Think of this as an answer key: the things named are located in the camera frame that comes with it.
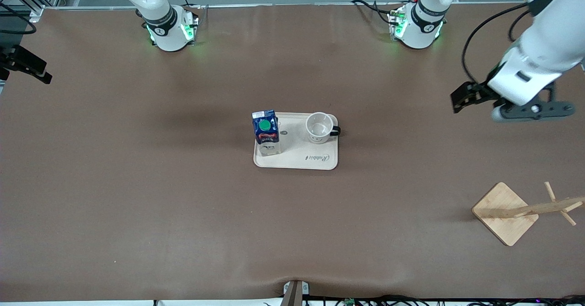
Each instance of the white tray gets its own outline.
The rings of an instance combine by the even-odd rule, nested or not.
[[[323,144],[309,141],[305,120],[310,114],[276,113],[280,133],[281,154],[262,156],[254,141],[254,163],[261,168],[332,170],[337,166],[338,137]],[[334,125],[337,118],[331,114]]]

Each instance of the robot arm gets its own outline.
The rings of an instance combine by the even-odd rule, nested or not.
[[[390,32],[405,45],[422,49],[439,37],[445,13],[453,0],[418,0],[399,8],[389,20]]]
[[[129,0],[146,22],[152,41],[165,51],[177,51],[195,40],[197,17],[169,0]]]
[[[554,99],[554,81],[585,57],[583,0],[528,0],[532,25],[504,54],[487,80],[467,82],[452,93],[454,112],[496,100],[494,121],[558,119],[574,113]],[[547,100],[538,94],[549,91]]]

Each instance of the cup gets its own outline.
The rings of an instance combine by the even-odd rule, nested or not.
[[[333,120],[328,114],[317,112],[309,115],[305,122],[309,140],[314,144],[325,143],[330,136],[339,135],[341,129],[333,125]]]

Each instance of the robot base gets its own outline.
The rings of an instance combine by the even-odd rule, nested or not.
[[[153,45],[168,52],[178,51],[187,44],[194,43],[199,24],[199,18],[194,18],[192,12],[179,5],[172,5],[172,7],[177,12],[177,22],[166,36],[157,35],[147,27]]]
[[[408,3],[388,14],[388,21],[398,25],[389,25],[392,40],[401,40],[406,46],[413,49],[424,49],[439,37],[443,22],[436,28],[436,32],[423,33],[415,23],[412,22],[411,10],[415,3]]]

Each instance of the table surface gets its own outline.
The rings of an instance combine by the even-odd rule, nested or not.
[[[585,193],[581,70],[558,80],[577,106],[561,122],[451,111],[466,37],[508,6],[454,5],[424,50],[354,6],[214,9],[176,53],[133,11],[46,10],[23,45],[52,84],[15,73],[1,97],[0,298],[257,298],[289,279],[343,297],[585,293],[582,209],[514,247],[470,210],[500,181],[529,204],[544,181]],[[478,79],[515,16],[472,41]],[[257,168],[250,114],[269,108],[337,116],[338,167]]]

